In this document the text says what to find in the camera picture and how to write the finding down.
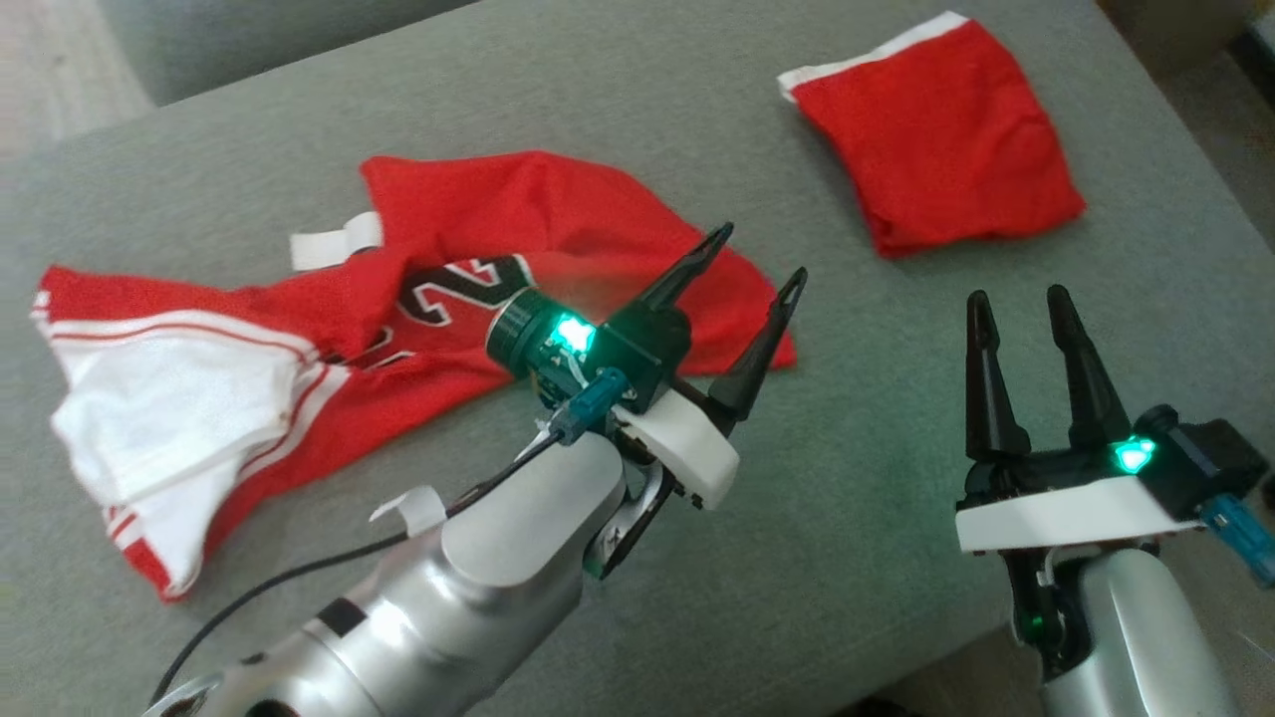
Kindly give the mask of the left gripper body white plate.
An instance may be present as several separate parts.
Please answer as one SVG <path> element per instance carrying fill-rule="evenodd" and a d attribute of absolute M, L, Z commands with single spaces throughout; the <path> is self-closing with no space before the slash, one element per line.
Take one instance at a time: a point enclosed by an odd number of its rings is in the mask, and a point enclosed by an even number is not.
<path fill-rule="evenodd" d="M 644 330 L 638 302 L 592 327 L 523 290 L 497 314 L 486 350 L 532 381 L 548 410 L 543 441 L 565 448 L 598 435 L 618 449 L 621 498 L 586 543 L 589 575 L 615 572 L 669 495 L 713 509 L 731 490 L 740 458 L 729 434 L 713 425 L 706 393 L 674 376 L 688 330 Z"/>

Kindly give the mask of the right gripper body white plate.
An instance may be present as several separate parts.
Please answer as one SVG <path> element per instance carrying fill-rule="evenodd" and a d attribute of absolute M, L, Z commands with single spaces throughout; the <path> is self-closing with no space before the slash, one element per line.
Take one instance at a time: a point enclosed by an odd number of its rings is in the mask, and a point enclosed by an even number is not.
<path fill-rule="evenodd" d="M 1070 549 L 1142 549 L 1198 528 L 1174 519 L 1139 480 L 1156 454 L 1148 438 L 975 462 L 955 506 L 961 551 L 993 554 L 1009 573 L 1015 638 L 1046 670 L 1070 670 L 1091 649 Z"/>

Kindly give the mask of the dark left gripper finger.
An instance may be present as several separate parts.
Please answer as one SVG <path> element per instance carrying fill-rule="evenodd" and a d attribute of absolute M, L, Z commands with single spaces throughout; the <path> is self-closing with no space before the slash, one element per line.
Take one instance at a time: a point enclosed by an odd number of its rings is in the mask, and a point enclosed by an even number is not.
<path fill-rule="evenodd" d="M 733 222 L 710 230 L 695 248 L 666 268 L 638 295 L 638 318 L 644 330 L 688 330 L 688 316 L 678 307 L 683 292 L 713 265 L 734 232 Z"/>
<path fill-rule="evenodd" d="M 810 270 L 806 267 L 798 268 L 787 279 L 743 353 L 708 387 L 708 415 L 720 434 L 732 434 L 738 424 L 750 417 L 807 281 Z"/>

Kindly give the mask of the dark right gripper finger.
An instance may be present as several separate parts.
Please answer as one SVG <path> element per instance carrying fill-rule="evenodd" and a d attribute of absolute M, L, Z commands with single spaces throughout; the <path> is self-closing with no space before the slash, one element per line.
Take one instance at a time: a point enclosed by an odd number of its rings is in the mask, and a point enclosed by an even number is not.
<path fill-rule="evenodd" d="M 1128 440 L 1133 426 L 1070 292 L 1052 285 L 1046 299 L 1054 346 L 1065 355 L 1071 448 L 1098 449 Z"/>
<path fill-rule="evenodd" d="M 1030 438 L 1017 424 L 998 358 L 1000 330 L 986 292 L 966 300 L 966 438 L 972 461 L 1028 455 Z"/>

